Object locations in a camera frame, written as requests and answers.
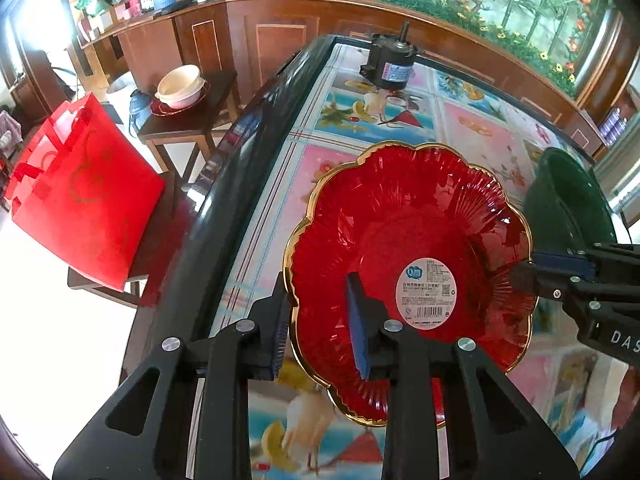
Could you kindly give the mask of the red glass plate with sticker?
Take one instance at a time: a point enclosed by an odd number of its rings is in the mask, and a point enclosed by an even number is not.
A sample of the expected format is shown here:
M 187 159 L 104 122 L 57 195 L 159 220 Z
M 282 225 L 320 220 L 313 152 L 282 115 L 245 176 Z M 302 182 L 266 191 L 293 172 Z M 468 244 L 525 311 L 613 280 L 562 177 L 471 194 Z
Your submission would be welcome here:
M 360 376 L 346 278 L 428 339 L 474 339 L 503 372 L 524 358 L 537 299 L 511 269 L 534 247 L 487 169 L 442 144 L 370 146 L 316 184 L 283 256 L 290 337 L 303 370 L 363 426 L 386 423 L 390 387 Z

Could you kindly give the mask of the small wooden side table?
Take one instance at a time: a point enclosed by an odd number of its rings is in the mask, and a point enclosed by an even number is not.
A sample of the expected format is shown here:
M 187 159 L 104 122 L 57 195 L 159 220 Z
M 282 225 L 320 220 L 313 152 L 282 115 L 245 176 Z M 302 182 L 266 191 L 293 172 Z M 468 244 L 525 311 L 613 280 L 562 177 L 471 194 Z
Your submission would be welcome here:
M 198 156 L 207 162 L 215 151 L 212 131 L 232 124 L 240 116 L 238 84 L 235 70 L 216 70 L 205 75 L 205 94 L 186 110 L 168 116 L 152 115 L 138 133 L 138 139 L 151 151 L 163 172 L 189 181 Z M 179 172 L 166 146 L 192 143 L 186 168 Z

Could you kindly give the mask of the purple spray cans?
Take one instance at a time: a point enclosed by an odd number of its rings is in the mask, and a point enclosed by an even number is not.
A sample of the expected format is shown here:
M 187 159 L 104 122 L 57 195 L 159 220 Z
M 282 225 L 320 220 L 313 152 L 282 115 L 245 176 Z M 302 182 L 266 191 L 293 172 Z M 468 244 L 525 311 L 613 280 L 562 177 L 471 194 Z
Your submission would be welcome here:
M 600 135 L 606 146 L 611 146 L 626 129 L 627 119 L 623 118 L 619 107 L 614 107 L 608 112 L 604 122 L 600 125 Z

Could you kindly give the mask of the red gift bag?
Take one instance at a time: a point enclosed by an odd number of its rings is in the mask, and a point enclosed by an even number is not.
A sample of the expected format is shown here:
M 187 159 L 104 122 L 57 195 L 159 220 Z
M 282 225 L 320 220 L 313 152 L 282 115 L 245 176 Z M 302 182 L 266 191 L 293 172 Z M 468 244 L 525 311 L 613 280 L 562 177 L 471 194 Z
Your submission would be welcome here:
M 165 187 L 88 93 L 62 103 L 15 165 L 13 222 L 86 278 L 122 290 Z

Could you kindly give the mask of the green plastic basin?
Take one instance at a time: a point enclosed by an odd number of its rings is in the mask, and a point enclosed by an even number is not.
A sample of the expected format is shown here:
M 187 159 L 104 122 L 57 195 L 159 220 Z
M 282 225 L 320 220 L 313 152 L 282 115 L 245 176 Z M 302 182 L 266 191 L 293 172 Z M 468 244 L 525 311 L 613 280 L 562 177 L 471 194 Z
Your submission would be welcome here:
M 617 240 L 600 186 L 559 148 L 547 148 L 539 157 L 523 212 L 537 252 L 577 252 Z

